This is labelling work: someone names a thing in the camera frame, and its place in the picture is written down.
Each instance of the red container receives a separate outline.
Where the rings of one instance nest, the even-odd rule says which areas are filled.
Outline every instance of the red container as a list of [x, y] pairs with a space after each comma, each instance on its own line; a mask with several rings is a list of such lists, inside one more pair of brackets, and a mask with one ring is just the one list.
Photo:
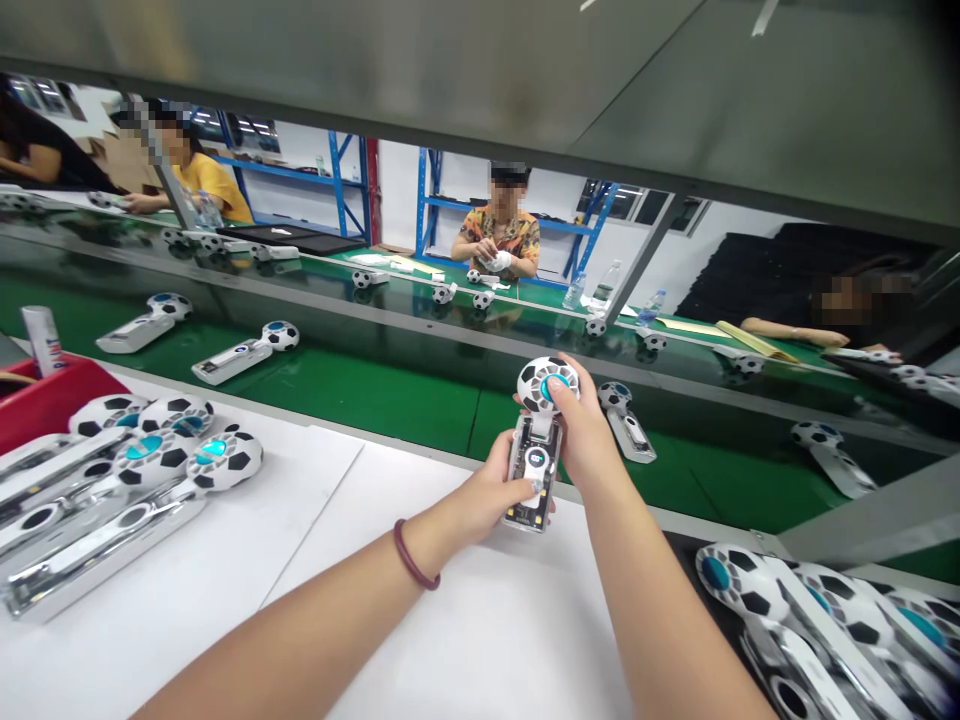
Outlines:
[[63, 354], [67, 367], [40, 380], [33, 359], [3, 368], [39, 382], [0, 398], [0, 455], [34, 438], [68, 432], [70, 416], [101, 395], [130, 392], [93, 360]]

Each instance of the ceiling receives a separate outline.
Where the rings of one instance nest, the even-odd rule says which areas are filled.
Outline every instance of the ceiling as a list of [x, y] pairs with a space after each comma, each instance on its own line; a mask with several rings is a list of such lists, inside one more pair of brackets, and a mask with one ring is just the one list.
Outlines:
[[31, 0], [0, 69], [960, 242], [908, 0]]

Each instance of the finger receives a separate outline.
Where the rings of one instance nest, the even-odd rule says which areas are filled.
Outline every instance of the finger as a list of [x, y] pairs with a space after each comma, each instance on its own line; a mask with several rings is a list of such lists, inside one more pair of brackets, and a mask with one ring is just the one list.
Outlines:
[[513, 394], [513, 401], [514, 401], [517, 405], [520, 406], [520, 414], [521, 414], [521, 415], [529, 415], [529, 414], [530, 414], [530, 411], [527, 410], [527, 409], [523, 406], [523, 400], [521, 400], [521, 399], [520, 399], [520, 396], [517, 395], [516, 393]]
[[537, 491], [533, 488], [532, 480], [529, 478], [520, 478], [518, 480], [505, 482], [501, 487], [501, 494], [504, 512], [506, 512], [506, 508], [529, 500], [537, 494]]
[[593, 378], [590, 377], [590, 373], [587, 372], [587, 369], [583, 365], [566, 353], [560, 353], [560, 359], [564, 360], [570, 367], [576, 370], [577, 375], [580, 377], [580, 403], [590, 410], [599, 412], [600, 401], [597, 399], [597, 386], [593, 382]]
[[506, 473], [507, 461], [510, 458], [510, 445], [513, 443], [513, 430], [504, 430], [497, 435], [487, 455], [487, 465], [494, 468], [503, 468]]
[[563, 413], [567, 423], [576, 424], [583, 416], [584, 409], [580, 406], [577, 396], [573, 394], [573, 390], [558, 377], [550, 377], [547, 380], [547, 389], [550, 391], [550, 399]]

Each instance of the floral shirt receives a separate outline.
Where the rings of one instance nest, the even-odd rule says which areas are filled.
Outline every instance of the floral shirt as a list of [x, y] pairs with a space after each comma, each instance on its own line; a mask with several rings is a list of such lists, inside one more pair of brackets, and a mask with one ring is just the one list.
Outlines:
[[[463, 227], [460, 228], [460, 235], [466, 238], [467, 242], [480, 242], [485, 237], [493, 237], [494, 225], [493, 211], [489, 205], [484, 205], [467, 213]], [[533, 260], [534, 263], [538, 263], [540, 261], [540, 223], [533, 215], [521, 210], [518, 217], [507, 223], [503, 231], [503, 239], [497, 243], [497, 250], [506, 250], [521, 260]], [[490, 274], [490, 271], [476, 258], [473, 259], [470, 267], [484, 275]], [[499, 274], [504, 280], [516, 279], [509, 269]]]

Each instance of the person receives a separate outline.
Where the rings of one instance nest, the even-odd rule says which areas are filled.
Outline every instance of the person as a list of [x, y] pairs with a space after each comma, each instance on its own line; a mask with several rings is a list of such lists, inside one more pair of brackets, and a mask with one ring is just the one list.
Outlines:
[[[910, 302], [910, 277], [881, 269], [885, 258], [868, 261], [819, 281], [813, 293], [786, 295], [766, 303], [740, 323], [754, 335], [800, 340], [823, 348], [887, 350], [877, 341], [881, 324], [902, 315]], [[900, 359], [894, 353], [894, 361]]]
[[110, 178], [54, 122], [24, 105], [0, 74], [0, 182], [28, 180], [116, 193]]
[[[177, 112], [164, 109], [159, 103], [151, 102], [148, 105], [157, 124], [164, 152], [170, 158], [173, 174], [181, 185], [193, 193], [194, 203], [199, 205], [199, 193], [202, 190], [226, 220], [252, 224], [253, 214], [236, 181], [220, 163], [204, 153], [193, 124], [181, 119]], [[170, 207], [166, 193], [131, 193], [126, 200], [130, 202], [127, 211], [137, 215], [152, 215]]]
[[[586, 370], [578, 400], [550, 381], [562, 459], [583, 496], [590, 542], [636, 714], [774, 720], [630, 481]], [[323, 717], [447, 562], [534, 496], [507, 481], [513, 431], [462, 486], [403, 524], [414, 578], [388, 532], [280, 598], [194, 660], [134, 720]]]
[[[504, 280], [536, 277], [540, 265], [540, 223], [520, 208], [530, 183], [530, 171], [522, 163], [490, 163], [490, 204], [467, 213], [450, 250], [451, 260], [469, 260], [472, 269], [483, 275], [499, 275]], [[500, 250], [510, 253], [510, 266], [492, 273], [479, 259], [492, 260]]]

